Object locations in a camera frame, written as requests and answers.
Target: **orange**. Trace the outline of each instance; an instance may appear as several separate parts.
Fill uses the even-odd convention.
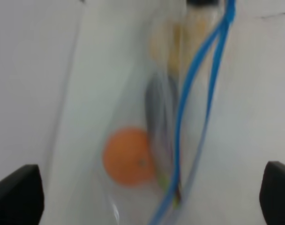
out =
[[[109,176],[124,186],[136,186],[155,178],[147,133],[135,127],[120,129],[109,138],[103,164]]]

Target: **beige object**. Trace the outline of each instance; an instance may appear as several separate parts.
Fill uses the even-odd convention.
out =
[[[196,51],[215,25],[217,14],[213,12],[213,8],[190,7],[181,22],[166,20],[155,27],[149,46],[152,59],[175,77],[186,74]]]

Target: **clear plastic bag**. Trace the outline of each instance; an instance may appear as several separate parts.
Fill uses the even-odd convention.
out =
[[[170,8],[175,4],[178,6],[176,12]],[[149,51],[146,67],[150,69],[131,77],[97,157],[95,170],[107,199],[107,210],[112,210],[115,223],[119,225],[170,223],[170,216],[175,217],[173,212],[181,202],[181,183],[186,182],[194,161],[199,141],[191,140],[189,137],[195,130],[184,126],[180,140],[181,174],[175,172],[179,170],[175,162],[180,154],[175,151],[179,94],[190,62],[218,22],[217,15],[221,11],[219,6],[208,10],[185,8],[186,3],[171,1],[167,8],[156,12],[146,38]],[[202,67],[208,77],[211,64],[206,61]],[[199,73],[202,79],[204,72],[200,70]],[[200,106],[204,115],[206,97],[204,95]],[[190,125],[197,128],[199,137],[203,123]],[[177,187],[170,195],[174,182]]]

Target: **white background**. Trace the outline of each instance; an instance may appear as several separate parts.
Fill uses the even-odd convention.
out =
[[[77,0],[0,0],[0,180],[38,164],[46,184],[81,11]]]

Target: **bottle cap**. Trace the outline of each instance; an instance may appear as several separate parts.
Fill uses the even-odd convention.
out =
[[[215,6],[219,0],[187,0],[187,4],[197,7]]]

